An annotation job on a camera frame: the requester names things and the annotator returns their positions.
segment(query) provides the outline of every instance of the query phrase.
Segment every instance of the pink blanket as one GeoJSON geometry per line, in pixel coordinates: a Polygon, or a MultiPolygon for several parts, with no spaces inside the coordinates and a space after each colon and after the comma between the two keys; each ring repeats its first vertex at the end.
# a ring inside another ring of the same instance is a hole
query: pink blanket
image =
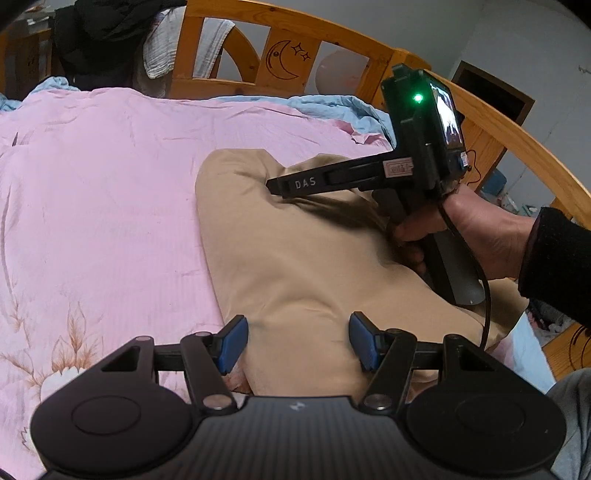
{"type": "MultiPolygon", "coordinates": [[[[43,471],[28,432],[41,400],[134,336],[222,326],[194,197],[218,148],[289,166],[389,144],[271,103],[127,89],[40,92],[0,115],[0,468],[17,480],[43,471]]],[[[161,382],[186,396],[182,376],[161,382]]]]}

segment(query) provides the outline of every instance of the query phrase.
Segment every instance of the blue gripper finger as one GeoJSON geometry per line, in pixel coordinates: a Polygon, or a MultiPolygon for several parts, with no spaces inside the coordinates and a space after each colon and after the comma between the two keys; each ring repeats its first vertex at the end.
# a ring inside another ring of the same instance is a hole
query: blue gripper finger
{"type": "Polygon", "coordinates": [[[380,365],[376,337],[381,333],[362,312],[353,312],[349,318],[349,342],[361,365],[367,371],[375,372],[380,365]]]}
{"type": "Polygon", "coordinates": [[[236,315],[215,335],[222,342],[216,366],[222,375],[232,371],[248,343],[248,321],[244,315],[236,315]]]}

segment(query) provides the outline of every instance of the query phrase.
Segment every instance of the black clothing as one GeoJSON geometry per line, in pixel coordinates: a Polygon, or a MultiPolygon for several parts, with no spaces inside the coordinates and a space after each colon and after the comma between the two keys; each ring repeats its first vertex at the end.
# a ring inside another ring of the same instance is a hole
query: black clothing
{"type": "Polygon", "coordinates": [[[527,243],[519,292],[591,327],[591,231],[542,208],[527,243]]]}
{"type": "Polygon", "coordinates": [[[155,15],[186,0],[77,0],[56,10],[54,46],[81,90],[131,86],[134,55],[155,15]]]}

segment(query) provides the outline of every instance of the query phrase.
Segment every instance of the label sticker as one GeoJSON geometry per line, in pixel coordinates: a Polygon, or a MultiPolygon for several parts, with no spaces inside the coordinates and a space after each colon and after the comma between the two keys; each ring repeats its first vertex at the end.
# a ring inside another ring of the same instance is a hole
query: label sticker
{"type": "Polygon", "coordinates": [[[467,167],[468,166],[468,154],[466,152],[462,152],[462,153],[460,153],[460,157],[462,158],[462,166],[467,167]]]}
{"type": "Polygon", "coordinates": [[[387,179],[393,179],[395,177],[409,177],[413,174],[413,159],[407,158],[395,158],[394,160],[386,160],[382,162],[384,164],[384,173],[387,179]]]}

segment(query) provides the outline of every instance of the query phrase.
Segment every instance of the white towel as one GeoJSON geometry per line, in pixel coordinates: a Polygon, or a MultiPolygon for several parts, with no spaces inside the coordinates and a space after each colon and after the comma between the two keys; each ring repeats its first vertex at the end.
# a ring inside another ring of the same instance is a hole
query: white towel
{"type": "MultiPolygon", "coordinates": [[[[164,18],[144,42],[144,67],[150,79],[172,72],[186,7],[162,12],[164,18]]],[[[193,78],[207,78],[234,22],[206,18],[201,30],[193,78]]]]}

